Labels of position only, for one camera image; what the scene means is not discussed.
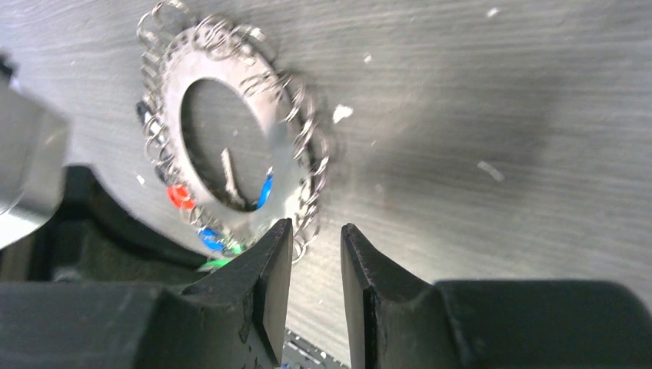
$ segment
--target metal washer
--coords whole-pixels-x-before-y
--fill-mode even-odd
[[[175,164],[181,169],[189,190],[195,195],[195,204],[202,206],[216,221],[221,231],[248,245],[258,240],[278,219],[291,218],[294,229],[298,230],[297,218],[301,210],[301,198],[310,196],[311,184],[301,184],[310,181],[307,168],[293,160],[294,138],[290,123],[281,122],[279,111],[290,108],[287,92],[283,98],[278,98],[278,90],[270,89],[248,96],[248,87],[242,84],[246,78],[268,73],[269,83],[278,80],[274,69],[258,53],[245,61],[238,55],[224,60],[212,58],[209,52],[197,50],[191,38],[198,34],[202,38],[210,31],[195,32],[194,28],[186,29],[178,34],[168,46],[163,55],[162,87],[163,114],[161,121],[168,127],[170,149],[175,154]],[[218,81],[228,86],[248,106],[262,130],[268,149],[271,152],[274,169],[274,182],[269,198],[256,211],[244,212],[233,210],[222,204],[204,185],[195,167],[192,165],[188,150],[185,147],[181,133],[181,104],[188,88],[196,81],[208,79]],[[308,154],[304,154],[304,162],[309,162]]]

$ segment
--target wire coil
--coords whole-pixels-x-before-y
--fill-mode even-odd
[[[165,56],[168,49],[174,49],[176,34],[170,30],[161,18],[161,11],[170,8],[180,12],[192,24],[193,32],[190,43],[196,50],[205,52],[209,58],[216,61],[227,58],[238,60],[253,65],[259,50],[251,41],[260,45],[268,45],[267,36],[253,25],[237,25],[223,14],[213,14],[199,21],[190,8],[178,0],[159,2],[148,13],[144,14],[139,23],[136,35],[144,47],[141,56],[141,73],[145,93],[143,102],[147,105],[149,115],[145,116],[143,127],[145,141],[145,157],[165,177],[165,181],[176,187],[188,189],[188,196],[181,200],[179,211],[181,219],[190,224],[196,231],[201,232],[207,228],[221,231],[221,223],[195,203],[195,196],[188,187],[184,174],[175,164],[175,151],[169,140],[168,127],[161,122],[164,111],[162,97],[161,73],[165,70]],[[151,18],[157,30],[152,31],[145,27],[146,21]],[[307,247],[314,242],[321,230],[321,221],[318,216],[318,199],[326,184],[328,170],[328,141],[320,132],[316,120],[316,106],[314,96],[308,91],[303,79],[297,75],[286,72],[263,73],[243,79],[240,82],[245,96],[253,96],[265,91],[275,91],[277,99],[289,97],[289,111],[284,114],[279,124],[297,125],[294,139],[293,160],[303,165],[308,170],[308,175],[301,181],[301,197],[299,211],[295,214],[297,230],[294,234],[295,256],[292,263],[301,260]],[[225,247],[221,252],[222,257],[231,257],[232,250],[248,245],[239,245],[225,234],[223,237]]]

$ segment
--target hole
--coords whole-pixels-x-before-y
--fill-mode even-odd
[[[191,163],[211,193],[235,210],[254,211],[271,167],[271,154],[247,105],[220,82],[197,81],[185,92],[181,129]],[[221,153],[226,148],[236,187],[246,201],[244,207],[230,203],[225,190]]]

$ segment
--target white speck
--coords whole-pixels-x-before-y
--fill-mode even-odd
[[[333,111],[333,123],[337,124],[342,119],[350,117],[351,114],[353,114],[353,108],[350,106],[338,105],[335,107],[335,111]]]
[[[9,87],[11,87],[12,90],[18,92],[19,94],[21,93],[20,83],[18,83],[17,78],[12,78],[12,80],[9,82]]]
[[[501,10],[499,8],[491,8],[489,9],[489,12],[487,12],[487,18],[493,18],[500,12]]]
[[[491,164],[487,163],[486,161],[480,161],[477,163],[477,167],[489,173],[489,175],[496,181],[502,182],[505,179],[505,176],[502,173],[500,173],[496,168],[491,166]]]

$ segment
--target black plastic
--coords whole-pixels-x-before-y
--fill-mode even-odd
[[[375,367],[652,367],[652,320],[626,288],[599,281],[430,285],[342,229],[351,363]]]
[[[32,281],[189,283],[206,261],[133,218],[82,166],[67,168],[62,204],[35,236]]]
[[[15,66],[8,62],[8,56],[0,54],[0,75],[7,80],[11,79],[15,73]]]
[[[280,365],[292,224],[187,287],[0,284],[0,367],[268,368]]]

